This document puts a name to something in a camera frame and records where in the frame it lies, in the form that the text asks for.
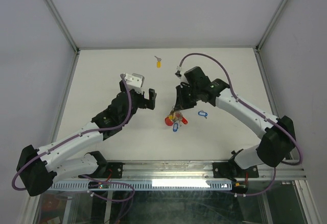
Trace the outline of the red grey keyring holder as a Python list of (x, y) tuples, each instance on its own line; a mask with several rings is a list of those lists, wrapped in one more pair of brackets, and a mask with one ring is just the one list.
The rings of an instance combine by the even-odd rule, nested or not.
[(188, 121), (183, 116), (181, 110), (174, 109), (172, 109), (170, 113), (165, 117), (164, 122), (169, 127), (173, 126), (175, 123), (177, 123), (179, 126), (188, 124)]

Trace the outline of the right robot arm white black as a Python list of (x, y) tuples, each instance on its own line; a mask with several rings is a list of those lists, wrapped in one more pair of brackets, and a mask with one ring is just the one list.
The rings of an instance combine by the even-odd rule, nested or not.
[(290, 118), (278, 118), (243, 105), (233, 96), (229, 84), (221, 79), (211, 81), (199, 66), (185, 72), (178, 70), (176, 76), (180, 84), (176, 86), (175, 111), (193, 108), (198, 101), (209, 103), (234, 116), (260, 139), (258, 145), (232, 154), (228, 165), (231, 175), (239, 177), (249, 167), (260, 164), (277, 167), (294, 149), (294, 126)]

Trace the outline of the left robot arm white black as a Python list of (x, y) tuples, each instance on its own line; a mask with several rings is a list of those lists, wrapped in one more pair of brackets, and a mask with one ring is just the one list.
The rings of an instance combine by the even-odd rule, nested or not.
[(138, 109), (153, 110), (157, 94), (154, 89), (149, 89), (149, 97), (145, 98), (142, 86), (139, 78), (134, 82), (122, 78), (121, 91), (111, 104), (77, 132), (39, 148), (32, 145), (23, 148), (12, 187), (17, 191), (27, 191), (29, 196), (37, 196), (66, 178), (104, 176), (107, 165), (99, 151), (78, 159), (71, 159), (71, 156), (120, 132)]

